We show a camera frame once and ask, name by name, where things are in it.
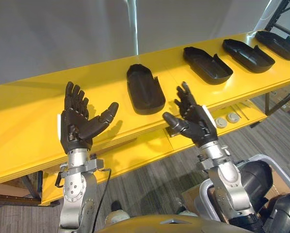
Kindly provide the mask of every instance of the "wire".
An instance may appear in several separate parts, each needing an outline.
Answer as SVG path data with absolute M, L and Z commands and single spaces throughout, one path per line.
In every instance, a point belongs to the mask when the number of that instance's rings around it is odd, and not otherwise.
M 101 204 L 102 204 L 102 202 L 103 202 L 103 199 L 104 199 L 104 196 L 105 196 L 105 193 L 106 193 L 106 189 L 107 189 L 108 184 L 109 184 L 109 182 L 110 182 L 111 173 L 112 173 L 112 170 L 111 170 L 110 168 L 106 168 L 106 169 L 99 170 L 99 171 L 109 171 L 109 174 L 108 174 L 108 178 L 107 178 L 107 181 L 106 181 L 106 185 L 105 185 L 105 188 L 104 188 L 104 191 L 103 191 L 103 194 L 102 194 L 102 197 L 101 197 L 100 203 L 98 204 L 97 214 L 96 214 L 95 221 L 94 221 L 94 223 L 93 223 L 92 233 L 95 231 L 96 223 L 97 223 L 97 216 L 98 216 L 98 213 L 99 213 L 99 211 L 100 211 Z

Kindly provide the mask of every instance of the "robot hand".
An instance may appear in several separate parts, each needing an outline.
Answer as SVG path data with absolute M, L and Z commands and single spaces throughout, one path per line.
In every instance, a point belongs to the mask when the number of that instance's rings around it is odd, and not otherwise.
M 118 109 L 113 102 L 100 116 L 89 120 L 88 99 L 78 85 L 68 82 L 65 90 L 64 110 L 61 113 L 61 144 L 66 154 L 74 149 L 92 147 L 92 138 L 103 132 L 112 122 Z
M 191 138 L 198 146 L 217 140 L 217 132 L 204 109 L 196 103 L 187 83 L 182 83 L 183 89 L 177 87 L 180 101 L 175 100 L 179 113 L 184 120 L 165 112 L 162 117 L 170 127 L 183 136 Z

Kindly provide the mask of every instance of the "yellow surface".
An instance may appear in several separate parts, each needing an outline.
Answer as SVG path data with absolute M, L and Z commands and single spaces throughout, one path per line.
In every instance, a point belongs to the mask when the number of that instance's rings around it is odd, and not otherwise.
M 228 36 L 251 46 L 259 44 L 254 33 Z M 94 139 L 94 150 L 115 145 L 144 133 L 166 127 L 164 111 L 178 114 L 173 104 L 175 87 L 186 81 L 199 104 L 210 111 L 257 96 L 290 83 L 290 61 L 280 58 L 265 46 L 260 48 L 276 63 L 261 74 L 247 71 L 222 49 L 224 38 L 190 44 L 215 52 L 234 71 L 220 85 L 209 85 L 190 70 L 182 59 L 184 46 L 139 56 L 40 75 L 0 85 L 0 183 L 66 160 L 57 139 L 56 115 L 63 109 L 67 81 L 79 84 L 89 98 L 89 113 L 101 113 L 112 101 L 119 110 L 110 128 Z M 166 104 L 162 111 L 141 116 L 134 112 L 127 92 L 126 71 L 142 63 L 158 76 Z
M 236 109 L 236 113 L 241 116 L 241 119 L 235 124 L 228 123 L 227 127 L 224 129 L 218 129 L 219 136 L 266 118 L 266 115 L 264 115 L 251 101 L 247 100 L 245 104 L 250 106 L 250 108 L 241 103 L 237 105 L 249 120 L 238 111 L 236 105 L 233 105 L 234 109 Z M 226 118 L 226 115 L 230 112 L 234 112 L 234 110 L 231 107 L 227 107 L 213 112 L 212 115 L 214 118 Z M 191 139 L 182 135 L 170 138 L 164 129 L 159 129 L 143 134 L 139 136 L 136 141 L 111 150 L 101 155 L 99 158 L 104 160 L 105 167 L 112 168 L 113 178 L 192 146 L 194 146 L 194 144 Z M 106 181 L 108 173 L 96 172 L 95 176 L 97 182 L 100 183 Z M 63 190 L 54 186 L 56 178 L 57 173 L 47 174 L 44 172 L 42 205 L 49 205 L 51 201 L 62 198 Z

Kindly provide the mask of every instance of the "white wall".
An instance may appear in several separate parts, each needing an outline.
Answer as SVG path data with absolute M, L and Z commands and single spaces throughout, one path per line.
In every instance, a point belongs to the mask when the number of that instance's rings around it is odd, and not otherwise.
M 0 84 L 133 55 L 123 0 L 0 0 Z
M 254 29 L 269 0 L 137 0 L 139 53 Z

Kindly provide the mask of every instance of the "black plastic tray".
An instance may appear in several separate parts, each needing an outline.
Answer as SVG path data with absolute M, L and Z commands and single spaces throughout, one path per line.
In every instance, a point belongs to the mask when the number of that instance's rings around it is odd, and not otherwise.
M 290 36 L 286 39 L 270 32 L 257 32 L 256 39 L 281 57 L 290 60 Z
M 150 69 L 141 65 L 131 65 L 127 71 L 128 92 L 136 113 L 149 115 L 157 113 L 165 105 L 165 97 L 157 77 Z
M 241 41 L 227 39 L 224 40 L 223 47 L 235 60 L 254 73 L 265 72 L 275 63 L 258 45 L 252 48 Z
M 217 54 L 211 57 L 204 50 L 195 47 L 184 48 L 184 59 L 192 70 L 209 84 L 221 84 L 233 74 L 232 69 Z

